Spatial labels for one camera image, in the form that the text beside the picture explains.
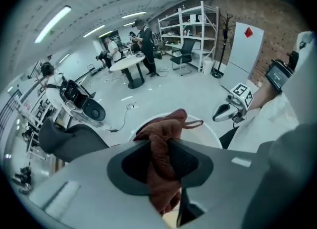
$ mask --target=display screen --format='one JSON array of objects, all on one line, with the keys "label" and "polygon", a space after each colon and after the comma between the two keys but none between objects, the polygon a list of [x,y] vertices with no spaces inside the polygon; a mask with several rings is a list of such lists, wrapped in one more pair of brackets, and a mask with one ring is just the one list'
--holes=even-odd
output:
[{"label": "display screen", "polygon": [[273,66],[272,69],[269,70],[267,76],[271,78],[271,80],[275,83],[276,87],[280,89],[288,80],[287,75],[285,75],[278,67]]}]

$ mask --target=red brick wall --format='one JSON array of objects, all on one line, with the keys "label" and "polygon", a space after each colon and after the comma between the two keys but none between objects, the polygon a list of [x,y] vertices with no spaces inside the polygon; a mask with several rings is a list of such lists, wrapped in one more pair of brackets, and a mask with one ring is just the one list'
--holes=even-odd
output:
[{"label": "red brick wall", "polygon": [[[289,0],[203,0],[206,5],[218,6],[222,15],[229,13],[233,15],[230,25],[242,22],[259,27],[264,30],[264,43],[262,52],[250,80],[258,85],[271,63],[271,59],[281,59],[288,62],[287,52],[293,50],[298,33],[308,31],[309,27],[300,12]],[[188,0],[178,4],[186,8],[198,6],[199,0]],[[171,15],[171,8],[157,18]],[[157,18],[150,22],[154,30],[158,28]],[[222,47],[222,23],[219,22],[216,53],[220,54]],[[212,32],[212,28],[206,28],[206,36]],[[229,44],[227,44],[222,63],[227,64],[233,43],[234,27],[228,33]],[[205,41],[205,48],[212,48],[212,42]]]}]

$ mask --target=table leg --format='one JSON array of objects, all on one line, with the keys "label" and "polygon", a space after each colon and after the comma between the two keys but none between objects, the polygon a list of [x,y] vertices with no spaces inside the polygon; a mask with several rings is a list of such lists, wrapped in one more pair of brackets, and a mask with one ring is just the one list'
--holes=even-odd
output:
[{"label": "table leg", "polygon": [[126,77],[128,78],[128,81],[129,81],[128,87],[130,89],[138,88],[138,87],[140,87],[141,85],[144,84],[144,78],[143,78],[142,75],[141,75],[141,78],[136,78],[136,79],[133,80],[132,76],[131,76],[131,73],[130,73],[130,71],[127,68],[125,68],[123,71],[124,71]]},{"label": "table leg", "polygon": [[140,65],[138,63],[137,63],[137,68],[138,68],[141,80],[144,82],[144,78],[143,78],[143,75],[142,75],[142,72],[141,72],[141,69],[140,69]]},{"label": "table leg", "polygon": [[129,69],[125,68],[123,71],[124,71],[124,74],[126,75],[128,81],[129,81],[129,83],[133,84],[133,79],[132,79],[132,76],[131,76]]}]

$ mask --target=brown towel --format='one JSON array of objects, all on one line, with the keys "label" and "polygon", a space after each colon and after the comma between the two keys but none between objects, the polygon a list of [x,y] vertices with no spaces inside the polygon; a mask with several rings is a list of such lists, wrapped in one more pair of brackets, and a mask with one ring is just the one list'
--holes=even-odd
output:
[{"label": "brown towel", "polygon": [[182,129],[195,128],[202,125],[202,120],[185,122],[187,113],[183,109],[165,116],[155,118],[136,133],[136,140],[150,140],[152,158],[148,168],[147,184],[151,188],[150,201],[163,215],[170,212],[180,201],[181,184],[176,178],[168,155],[167,140],[169,138],[179,139]]}]

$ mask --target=ceiling light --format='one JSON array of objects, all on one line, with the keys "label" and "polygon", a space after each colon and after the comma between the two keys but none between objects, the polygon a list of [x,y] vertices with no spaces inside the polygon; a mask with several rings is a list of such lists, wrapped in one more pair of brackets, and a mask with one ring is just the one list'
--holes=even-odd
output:
[{"label": "ceiling light", "polygon": [[128,24],[126,24],[126,25],[124,25],[124,26],[133,25],[133,24],[134,24],[134,22],[128,23]]},{"label": "ceiling light", "polygon": [[107,34],[112,33],[112,32],[113,32],[113,31],[106,32],[106,33],[104,33],[104,34],[98,36],[98,38],[101,38],[101,37],[103,37],[104,35],[107,35]]},{"label": "ceiling light", "polygon": [[43,30],[40,32],[34,43],[41,42],[44,37],[50,32],[50,30],[71,11],[71,8],[69,6],[65,6],[59,13],[57,13],[50,22],[47,23],[47,25],[43,28]]},{"label": "ceiling light", "polygon": [[59,63],[61,63],[62,61],[64,61],[64,60],[66,59],[66,57],[68,57],[68,56],[69,56],[69,54],[65,55],[64,58],[63,58],[62,60],[60,60]]},{"label": "ceiling light", "polygon": [[133,17],[133,16],[137,16],[137,15],[142,15],[142,14],[145,14],[145,13],[147,13],[147,12],[146,11],[142,11],[142,12],[138,12],[138,13],[134,13],[134,14],[123,16],[122,18]]},{"label": "ceiling light", "polygon": [[104,25],[99,26],[99,27],[96,28],[95,30],[92,30],[91,32],[87,33],[87,34],[84,36],[84,38],[86,38],[87,36],[91,35],[92,33],[96,32],[96,31],[98,31],[98,30],[100,30],[100,29],[102,29],[102,28],[104,28],[104,27],[105,27]]}]

